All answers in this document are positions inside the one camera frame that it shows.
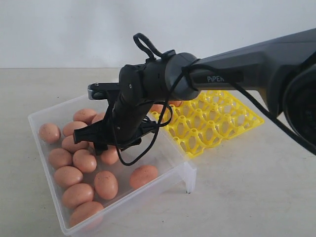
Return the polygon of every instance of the robotic arm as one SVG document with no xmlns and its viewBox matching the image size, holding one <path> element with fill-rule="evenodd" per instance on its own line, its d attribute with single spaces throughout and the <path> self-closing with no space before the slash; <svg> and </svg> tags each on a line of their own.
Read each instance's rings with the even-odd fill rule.
<svg viewBox="0 0 316 237">
<path fill-rule="evenodd" d="M 237 89 L 316 154 L 316 29 L 204 59 L 174 50 L 160 53 L 143 34 L 136 34 L 134 41 L 149 58 L 144 64 L 121 68 L 119 83 L 88 86 L 91 100 L 107 99 L 109 106 L 102 121 L 74 131 L 75 143 L 94 142 L 97 153 L 114 145 L 119 152 L 140 144 L 141 137 L 150 132 L 157 136 L 164 125 L 162 116 L 158 123 L 146 116 L 154 103 L 164 104 L 163 114 L 170 109 L 169 100 L 192 100 L 202 90 Z M 248 89 L 260 93 L 269 111 L 245 91 Z M 282 112 L 298 136 L 279 122 Z"/>
</svg>

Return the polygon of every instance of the clear plastic container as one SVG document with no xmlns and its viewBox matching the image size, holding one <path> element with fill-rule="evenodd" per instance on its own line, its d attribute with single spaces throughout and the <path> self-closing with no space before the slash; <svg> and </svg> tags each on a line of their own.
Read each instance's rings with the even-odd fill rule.
<svg viewBox="0 0 316 237">
<path fill-rule="evenodd" d="M 160 129 L 157 141 L 152 149 L 139 162 L 132 166 L 124 166 L 119 161 L 114 165 L 106 166 L 100 163 L 98 159 L 97 170 L 92 174 L 84 175 L 83 181 L 93 184 L 93 178 L 97 172 L 109 170 L 118 180 L 118 194 L 110 201 L 97 198 L 96 201 L 101 202 L 104 209 L 70 228 L 69 217 L 72 211 L 62 205 L 61 197 L 64 190 L 54 182 L 53 174 L 55 170 L 47 160 L 48 154 L 52 149 L 61 147 L 63 137 L 58 144 L 48 145 L 39 138 L 38 131 L 40 126 L 46 122 L 55 123 L 62 129 L 65 124 L 72 121 L 73 114 L 79 109 L 92 108 L 100 113 L 105 112 L 107 106 L 108 104 L 105 100 L 90 101 L 88 96 L 81 96 L 29 115 L 29 122 L 53 197 L 60 227 L 62 232 L 67 236 L 105 236 L 107 224 L 125 215 L 127 212 L 140 207 L 151 198 L 169 190 L 173 185 L 184 181 L 187 193 L 191 193 L 195 188 L 196 167 L 185 158 L 171 136 L 164 129 Z M 141 145 L 124 151 L 122 153 L 123 159 L 126 161 L 133 160 L 148 146 L 151 138 L 152 135 L 149 134 L 143 137 Z M 159 176 L 143 187 L 134 190 L 129 186 L 129 176 L 134 169 L 144 164 L 156 166 Z"/>
</svg>

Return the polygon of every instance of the plastic egg carton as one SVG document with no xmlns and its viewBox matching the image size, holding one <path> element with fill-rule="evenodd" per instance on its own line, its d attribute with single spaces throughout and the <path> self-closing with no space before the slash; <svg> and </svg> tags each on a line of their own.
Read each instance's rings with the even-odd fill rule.
<svg viewBox="0 0 316 237">
<path fill-rule="evenodd" d="M 52 122 L 62 129 L 68 122 L 72 121 L 76 111 L 82 108 L 92 108 L 100 113 L 105 112 L 107 106 L 106 100 L 91 101 L 88 96 L 81 96 L 29 115 L 30 126 L 46 174 L 60 228 L 66 236 L 105 236 L 107 224 L 142 206 L 175 184 L 184 182 L 184 195 L 186 192 L 191 193 L 195 188 L 196 167 L 185 158 L 184 153 L 174 143 L 171 136 L 164 129 L 160 129 L 152 149 L 132 166 L 124 166 L 120 161 L 107 166 L 101 163 L 99 158 L 97 159 L 97 169 L 91 174 L 84 174 L 83 182 L 93 185 L 95 174 L 101 170 L 108 170 L 118 180 L 118 194 L 113 200 L 104 200 L 96 195 L 95 201 L 101 202 L 104 209 L 70 228 L 69 218 L 72 211 L 63 206 L 61 198 L 64 190 L 55 183 L 53 179 L 55 170 L 48 163 L 49 152 L 54 148 L 61 147 L 61 141 L 64 137 L 62 136 L 58 144 L 48 145 L 39 138 L 39 128 L 43 123 Z M 141 145 L 122 152 L 123 159 L 132 161 L 141 154 L 149 145 L 152 136 L 149 134 L 143 137 Z M 159 175 L 155 180 L 134 190 L 129 185 L 129 177 L 137 167 L 144 164 L 156 166 Z"/>
</svg>

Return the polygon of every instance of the white table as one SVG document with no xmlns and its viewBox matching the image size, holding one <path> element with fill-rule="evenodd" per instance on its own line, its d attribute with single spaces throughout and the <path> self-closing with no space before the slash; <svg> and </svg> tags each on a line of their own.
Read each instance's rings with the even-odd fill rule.
<svg viewBox="0 0 316 237">
<path fill-rule="evenodd" d="M 117 69 L 0 70 L 0 236 L 63 236 L 27 116 L 117 77 Z M 195 192 L 178 185 L 106 236 L 315 236 L 316 157 L 270 121 L 195 163 Z"/>
</svg>

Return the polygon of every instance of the yellow egg tray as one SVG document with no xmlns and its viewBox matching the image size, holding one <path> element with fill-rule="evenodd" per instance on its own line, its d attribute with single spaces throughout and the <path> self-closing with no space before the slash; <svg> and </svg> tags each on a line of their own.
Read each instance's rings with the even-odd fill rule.
<svg viewBox="0 0 316 237">
<path fill-rule="evenodd" d="M 264 123 L 231 93 L 222 90 L 202 91 L 196 99 L 171 107 L 171 122 L 163 128 L 190 158 Z M 158 112 L 151 114 L 158 120 Z M 162 121 L 169 118 L 170 112 L 166 111 Z"/>
</svg>

